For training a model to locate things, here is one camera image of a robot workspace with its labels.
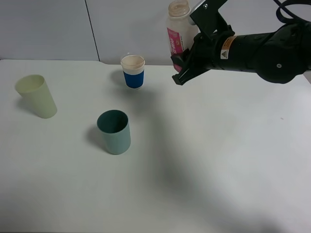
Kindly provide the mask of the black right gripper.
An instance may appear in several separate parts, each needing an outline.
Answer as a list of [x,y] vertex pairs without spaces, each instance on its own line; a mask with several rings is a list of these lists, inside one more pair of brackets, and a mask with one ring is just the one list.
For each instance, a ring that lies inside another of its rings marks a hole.
[[229,37],[234,36],[232,30],[214,32],[210,37],[198,33],[190,50],[185,49],[181,53],[171,54],[173,67],[179,72],[172,76],[174,82],[177,85],[184,85],[209,69],[226,69],[226,65],[232,62],[229,59],[228,49],[222,47]]

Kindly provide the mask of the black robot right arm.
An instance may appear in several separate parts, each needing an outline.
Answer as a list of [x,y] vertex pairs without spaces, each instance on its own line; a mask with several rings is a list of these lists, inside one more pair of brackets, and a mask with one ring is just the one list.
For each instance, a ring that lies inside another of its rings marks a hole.
[[182,68],[173,75],[177,85],[209,70],[256,73],[267,82],[285,84],[311,69],[311,25],[286,24],[272,33],[238,36],[231,28],[210,37],[199,33],[191,49],[171,59]]

